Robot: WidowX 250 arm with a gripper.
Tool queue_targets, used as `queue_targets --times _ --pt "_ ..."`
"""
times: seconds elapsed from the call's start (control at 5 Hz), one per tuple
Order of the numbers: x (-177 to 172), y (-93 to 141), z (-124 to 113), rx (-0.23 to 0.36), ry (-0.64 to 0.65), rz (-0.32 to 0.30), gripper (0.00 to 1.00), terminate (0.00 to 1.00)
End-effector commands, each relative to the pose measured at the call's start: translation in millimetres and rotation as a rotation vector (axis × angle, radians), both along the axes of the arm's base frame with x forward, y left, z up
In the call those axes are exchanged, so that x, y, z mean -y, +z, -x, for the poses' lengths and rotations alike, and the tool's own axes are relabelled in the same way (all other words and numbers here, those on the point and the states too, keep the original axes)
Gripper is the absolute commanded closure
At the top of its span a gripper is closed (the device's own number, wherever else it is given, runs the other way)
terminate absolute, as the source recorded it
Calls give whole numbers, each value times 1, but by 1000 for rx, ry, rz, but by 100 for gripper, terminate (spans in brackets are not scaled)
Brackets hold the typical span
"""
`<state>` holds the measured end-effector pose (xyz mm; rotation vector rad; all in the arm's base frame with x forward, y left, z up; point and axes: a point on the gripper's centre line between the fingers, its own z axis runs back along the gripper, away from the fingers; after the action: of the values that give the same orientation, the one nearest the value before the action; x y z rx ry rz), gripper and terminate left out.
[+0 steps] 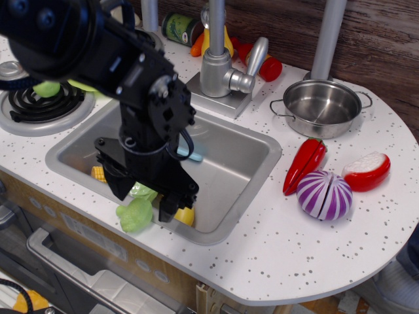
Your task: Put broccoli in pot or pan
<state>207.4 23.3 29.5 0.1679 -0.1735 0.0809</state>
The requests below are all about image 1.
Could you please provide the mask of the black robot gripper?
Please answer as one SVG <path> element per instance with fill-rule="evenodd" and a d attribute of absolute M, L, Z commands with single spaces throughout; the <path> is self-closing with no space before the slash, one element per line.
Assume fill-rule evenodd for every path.
<path fill-rule="evenodd" d="M 107 184 L 121 201 L 136 182 L 161 193 L 160 217 L 170 222 L 179 208 L 193 207 L 180 200 L 195 200 L 199 191 L 199 185 L 181 166 L 184 158 L 177 153 L 181 137 L 194 149 L 186 129 L 194 124 L 196 110 L 187 103 L 152 105 L 150 109 L 121 103 L 117 111 L 118 135 L 94 141 Z"/>

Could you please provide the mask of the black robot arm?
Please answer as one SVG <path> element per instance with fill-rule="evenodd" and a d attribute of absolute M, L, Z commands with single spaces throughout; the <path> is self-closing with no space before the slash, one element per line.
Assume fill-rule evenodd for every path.
<path fill-rule="evenodd" d="M 118 138 L 94 143 L 117 198 L 148 186 L 162 194 L 161 222 L 193 206 L 199 187 L 177 153 L 194 124 L 191 93 L 163 51 L 138 37 L 129 2 L 2 1 L 1 34 L 29 74 L 3 89 L 72 79 L 119 102 Z"/>

